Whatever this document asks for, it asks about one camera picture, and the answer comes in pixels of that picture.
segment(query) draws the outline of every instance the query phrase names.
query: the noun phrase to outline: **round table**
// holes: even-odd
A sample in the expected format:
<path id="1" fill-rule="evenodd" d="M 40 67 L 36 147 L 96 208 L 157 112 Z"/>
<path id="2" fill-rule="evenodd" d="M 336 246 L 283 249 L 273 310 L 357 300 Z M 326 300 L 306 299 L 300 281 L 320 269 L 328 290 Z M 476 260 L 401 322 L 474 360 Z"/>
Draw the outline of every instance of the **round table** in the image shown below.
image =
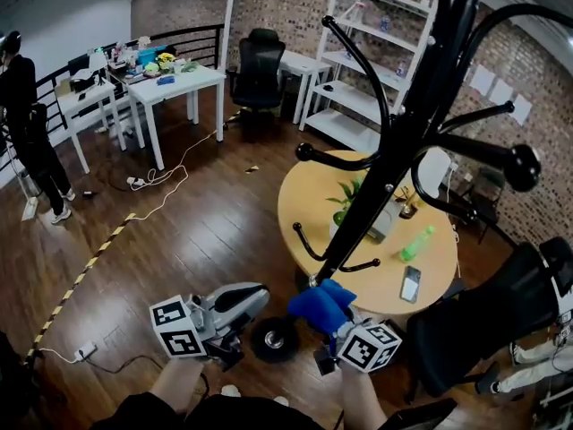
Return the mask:
<path id="1" fill-rule="evenodd" d="M 350 150 L 329 151 L 343 159 L 361 159 L 366 155 Z M 324 262 L 314 261 L 304 250 L 293 230 L 293 223 L 303 225 L 312 248 L 322 254 L 330 242 L 329 225 L 338 210 L 329 197 L 341 199 L 344 193 L 338 182 L 349 183 L 363 172 L 346 172 L 317 162 L 299 162 L 286 175 L 278 195 L 278 222 L 288 250 L 306 275 L 319 271 Z M 426 247 L 408 264 L 397 254 L 433 225 L 435 232 Z M 356 266 L 379 258 L 381 265 L 357 272 L 340 272 L 333 279 L 357 295 L 354 304 L 375 314 L 400 315 L 420 311 L 434 303 L 448 289 L 456 272 L 458 247 L 448 216 L 429 205 L 411 219 L 399 219 L 381 244 L 366 236 L 355 249 L 346 266 Z M 408 303 L 400 298 L 407 265 L 422 272 L 418 298 Z"/>

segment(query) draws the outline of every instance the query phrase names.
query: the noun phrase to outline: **yellow and black tape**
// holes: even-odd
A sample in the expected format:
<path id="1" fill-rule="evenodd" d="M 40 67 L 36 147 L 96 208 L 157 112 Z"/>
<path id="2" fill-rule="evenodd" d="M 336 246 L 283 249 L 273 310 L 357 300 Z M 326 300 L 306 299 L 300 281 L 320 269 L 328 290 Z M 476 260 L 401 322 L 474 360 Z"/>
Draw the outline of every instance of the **yellow and black tape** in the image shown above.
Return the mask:
<path id="1" fill-rule="evenodd" d="M 61 299 L 59 304 L 56 306 L 56 309 L 54 309 L 54 311 L 52 311 L 52 314 L 49 316 L 46 323 L 44 323 L 44 326 L 42 327 L 42 329 L 38 333 L 38 336 L 36 336 L 36 339 L 34 339 L 34 342 L 32 343 L 32 347 L 28 351 L 28 355 L 26 356 L 26 359 L 24 360 L 25 365 L 28 365 L 33 360 L 34 352 L 36 352 L 36 350 L 38 349 L 38 344 L 42 341 L 42 338 L 46 334 L 46 331 L 49 329 L 51 324 L 54 322 L 54 319 L 57 317 L 57 315 L 60 314 L 60 312 L 62 312 L 62 308 L 64 307 L 65 303 L 67 302 L 68 299 L 70 299 L 70 297 L 72 296 L 75 289 L 77 289 L 78 286 L 81 284 L 83 279 L 86 277 L 86 274 L 88 273 L 88 271 L 91 268 L 93 268 L 93 265 L 96 263 L 98 258 L 107 250 L 107 248 L 111 245 L 111 243 L 114 241 L 114 239 L 117 236 L 119 236 L 119 234 L 124 230 L 125 226 L 127 226 L 127 223 L 129 223 L 134 217 L 135 217 L 135 213 L 130 213 L 125 218 L 125 220 L 122 221 L 122 224 L 119 225 L 115 229 L 115 231 L 111 234 L 111 236 L 107 239 L 107 241 L 102 244 L 102 246 L 99 248 L 99 250 L 97 250 L 97 252 L 93 255 L 93 257 L 88 261 L 88 263 L 83 268 L 83 271 L 81 272 L 81 274 L 76 278 L 72 287 L 68 291 L 65 292 L 64 297 Z"/>

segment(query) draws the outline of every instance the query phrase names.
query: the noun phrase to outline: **white desk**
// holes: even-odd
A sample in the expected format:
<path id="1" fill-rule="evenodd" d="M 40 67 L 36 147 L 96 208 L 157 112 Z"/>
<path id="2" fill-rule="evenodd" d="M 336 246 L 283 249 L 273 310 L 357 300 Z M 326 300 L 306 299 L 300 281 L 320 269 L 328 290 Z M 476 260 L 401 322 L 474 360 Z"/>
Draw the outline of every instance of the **white desk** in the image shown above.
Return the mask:
<path id="1" fill-rule="evenodd" d="M 74 120 L 72 119 L 72 116 L 77 115 L 84 108 L 98 103 L 101 120 L 104 126 L 107 127 L 107 117 L 103 107 L 103 100 L 109 98 L 109 103 L 111 104 L 111 110 L 114 116 L 114 123 L 117 130 L 117 138 L 119 139 L 119 146 L 122 150 L 125 150 L 125 139 L 124 134 L 122 133 L 121 125 L 119 123 L 119 115 L 117 114 L 117 104 L 115 103 L 114 91 L 115 86 L 112 83 L 104 80 L 101 86 L 94 86 L 93 88 L 84 91 L 86 97 L 83 100 L 80 100 L 81 94 L 76 94 L 75 92 L 71 92 L 57 98 L 58 104 L 60 105 L 60 110 L 62 110 L 62 115 L 64 115 L 65 122 L 68 125 L 68 133 L 72 137 L 73 146 L 78 153 L 81 166 L 83 167 L 83 171 L 86 174 L 89 174 L 90 168 L 88 167 L 86 157 L 83 155 L 83 151 L 81 150 L 80 141 L 78 140 L 78 130 Z"/>
<path id="2" fill-rule="evenodd" d="M 298 100 L 296 101 L 295 117 L 293 123 L 298 125 L 301 120 L 301 113 L 303 111 L 304 98 L 306 97 L 306 90 L 308 81 L 314 72 L 316 59 L 303 56 L 302 54 L 293 53 L 292 51 L 285 51 L 282 59 L 280 60 L 280 70 L 286 70 L 293 75 L 301 77 L 301 87 L 298 91 Z M 326 76 L 329 74 L 331 65 L 321 62 L 319 74 L 322 75 L 321 82 L 326 81 Z M 317 97 L 314 102 L 314 113 L 318 111 L 320 99 Z"/>
<path id="3" fill-rule="evenodd" d="M 175 82 L 170 84 L 158 86 L 157 79 L 150 79 L 145 82 L 125 85 L 129 92 L 133 121 L 141 147 L 143 147 L 143 137 L 141 135 L 141 123 L 135 100 L 139 100 L 145 107 L 145 116 L 147 118 L 147 126 L 150 130 L 151 145 L 153 146 L 153 154 L 155 155 L 155 161 L 159 170 L 163 170 L 165 166 L 163 164 L 161 148 L 159 147 L 158 131 L 155 126 L 155 118 L 153 117 L 153 106 L 163 100 L 187 94 L 187 119 L 197 125 L 199 123 L 198 91 L 210 86 L 217 86 L 217 141 L 223 142 L 223 104 L 225 100 L 226 77 L 224 73 L 200 65 L 193 72 L 175 75 Z"/>

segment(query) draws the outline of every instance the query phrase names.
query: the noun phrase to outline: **white pants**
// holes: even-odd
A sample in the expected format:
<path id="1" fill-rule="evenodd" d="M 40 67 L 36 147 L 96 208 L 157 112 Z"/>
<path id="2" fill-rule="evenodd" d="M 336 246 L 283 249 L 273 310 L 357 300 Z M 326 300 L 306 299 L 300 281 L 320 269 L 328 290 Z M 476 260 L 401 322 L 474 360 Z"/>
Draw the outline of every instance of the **white pants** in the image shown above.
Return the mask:
<path id="1" fill-rule="evenodd" d="M 500 391 L 507 393 L 519 387 L 538 383 L 545 377 L 573 369 L 573 345 L 571 345 L 573 340 L 569 338 L 567 343 L 568 345 L 565 347 L 559 348 L 559 352 L 557 352 L 558 348 L 553 345 L 552 340 L 529 350 L 516 347 L 516 360 L 519 363 L 525 365 L 536 363 L 537 365 L 517 371 L 501 381 Z"/>

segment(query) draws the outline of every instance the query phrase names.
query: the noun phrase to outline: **green bottle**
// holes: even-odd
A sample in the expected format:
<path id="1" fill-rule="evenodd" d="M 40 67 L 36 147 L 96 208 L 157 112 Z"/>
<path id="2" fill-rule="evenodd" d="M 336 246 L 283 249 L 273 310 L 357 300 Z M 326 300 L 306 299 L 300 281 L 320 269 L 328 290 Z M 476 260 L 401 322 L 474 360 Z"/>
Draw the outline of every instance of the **green bottle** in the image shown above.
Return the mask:
<path id="1" fill-rule="evenodd" d="M 418 236 L 414 242 L 410 245 L 407 245 L 402 249 L 400 252 L 400 259 L 403 262 L 411 262 L 414 258 L 422 251 L 425 247 L 426 242 L 432 236 L 435 229 L 432 225 L 430 225 L 426 230 Z"/>

